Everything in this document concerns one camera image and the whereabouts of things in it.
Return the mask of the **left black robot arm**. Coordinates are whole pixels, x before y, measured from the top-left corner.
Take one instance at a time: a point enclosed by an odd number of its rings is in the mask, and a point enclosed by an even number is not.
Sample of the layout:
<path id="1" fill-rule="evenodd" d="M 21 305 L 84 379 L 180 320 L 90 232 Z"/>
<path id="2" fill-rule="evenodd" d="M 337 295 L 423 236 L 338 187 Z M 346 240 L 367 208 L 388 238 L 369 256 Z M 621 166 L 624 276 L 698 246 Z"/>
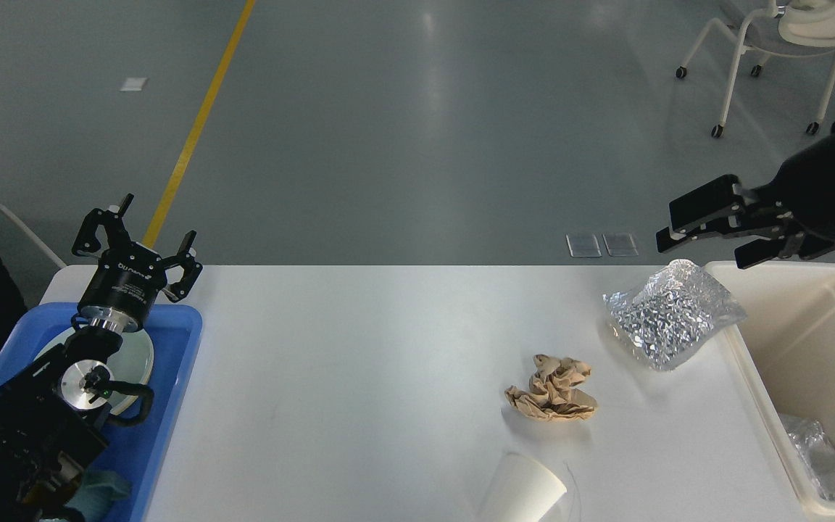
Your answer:
<path id="1" fill-rule="evenodd" d="M 82 521 L 67 503 L 92 468 L 130 482 L 107 520 L 145 515 L 198 352 L 180 301 L 203 267 L 195 231 L 169 257 L 133 240 L 132 201 L 83 219 L 72 252 L 97 265 L 75 310 L 33 308 L 0 352 L 0 521 Z"/>

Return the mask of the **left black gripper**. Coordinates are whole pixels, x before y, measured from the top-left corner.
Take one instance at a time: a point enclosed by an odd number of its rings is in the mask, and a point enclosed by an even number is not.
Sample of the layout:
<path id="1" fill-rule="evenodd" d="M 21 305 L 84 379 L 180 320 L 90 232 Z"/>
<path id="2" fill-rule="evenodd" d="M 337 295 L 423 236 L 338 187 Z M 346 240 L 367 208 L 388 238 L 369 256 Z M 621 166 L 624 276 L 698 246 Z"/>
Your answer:
<path id="1" fill-rule="evenodd" d="M 78 313 L 90 325 L 112 324 L 116 333 L 141 331 L 160 291 L 170 303 L 186 299 L 204 270 L 193 252 L 196 231 L 186 232 L 169 257 L 134 242 L 123 222 L 133 199 L 135 195 L 128 193 L 115 210 L 93 208 L 72 244 L 74 257 L 99 259 Z M 166 272 L 176 268 L 181 268 L 181 276 L 172 281 Z"/>

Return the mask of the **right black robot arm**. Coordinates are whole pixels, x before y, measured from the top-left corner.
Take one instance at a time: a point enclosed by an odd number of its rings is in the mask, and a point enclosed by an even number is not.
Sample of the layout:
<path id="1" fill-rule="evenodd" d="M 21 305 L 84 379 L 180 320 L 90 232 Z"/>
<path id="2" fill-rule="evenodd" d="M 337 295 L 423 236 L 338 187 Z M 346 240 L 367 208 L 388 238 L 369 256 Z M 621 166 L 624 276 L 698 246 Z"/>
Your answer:
<path id="1" fill-rule="evenodd" d="M 745 187 L 725 174 L 673 199 L 668 209 L 670 224 L 655 236 L 658 252 L 749 236 L 752 241 L 734 251 L 740 270 L 835 252 L 835 121 L 825 138 L 782 162 L 772 181 Z"/>

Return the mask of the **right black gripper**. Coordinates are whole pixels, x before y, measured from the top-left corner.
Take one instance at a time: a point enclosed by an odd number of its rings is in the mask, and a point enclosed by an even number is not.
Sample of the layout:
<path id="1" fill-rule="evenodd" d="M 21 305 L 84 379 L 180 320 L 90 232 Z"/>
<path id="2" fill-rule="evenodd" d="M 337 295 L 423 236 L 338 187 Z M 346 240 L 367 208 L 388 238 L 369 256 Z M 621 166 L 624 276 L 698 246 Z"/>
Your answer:
<path id="1" fill-rule="evenodd" d="M 673 199 L 668 209 L 670 225 L 655 236 L 658 252 L 713 237 L 764 238 L 736 248 L 740 270 L 773 259 L 810 261 L 834 252 L 835 133 L 786 159 L 765 185 L 745 188 L 738 176 L 722 175 Z M 783 236 L 791 227 L 791 212 L 808 233 Z"/>

